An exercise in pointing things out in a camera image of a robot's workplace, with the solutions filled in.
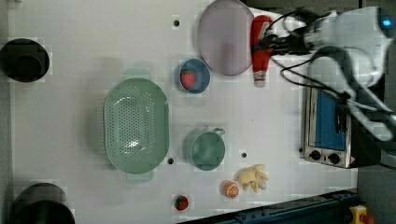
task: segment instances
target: blue bowl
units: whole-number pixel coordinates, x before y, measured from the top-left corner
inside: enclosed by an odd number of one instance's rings
[[[190,89],[186,89],[181,84],[181,74],[186,71],[195,73],[195,83]],[[193,94],[198,94],[206,90],[210,82],[210,71],[206,63],[198,59],[189,59],[180,64],[176,70],[176,84],[179,89]]]

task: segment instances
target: orange fruit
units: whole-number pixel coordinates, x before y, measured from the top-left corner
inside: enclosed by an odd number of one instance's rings
[[[229,198],[236,198],[239,194],[239,188],[233,181],[228,181],[224,185],[224,194]]]

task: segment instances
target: oven knob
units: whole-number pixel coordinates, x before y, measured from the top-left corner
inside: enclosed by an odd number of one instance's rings
[[[312,157],[314,161],[318,161],[320,159],[320,152],[314,150],[309,156]]]
[[[340,157],[337,154],[332,154],[328,158],[332,164],[337,164],[340,162]]]

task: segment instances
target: oven window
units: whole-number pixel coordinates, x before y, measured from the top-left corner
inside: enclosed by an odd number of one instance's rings
[[[335,100],[318,91],[315,147],[346,150],[346,132],[339,129],[340,116]]]

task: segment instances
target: black bowl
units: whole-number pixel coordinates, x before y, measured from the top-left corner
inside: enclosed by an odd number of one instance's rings
[[[0,49],[0,64],[5,74],[19,82],[34,82],[50,68],[47,51],[30,39],[14,39]]]

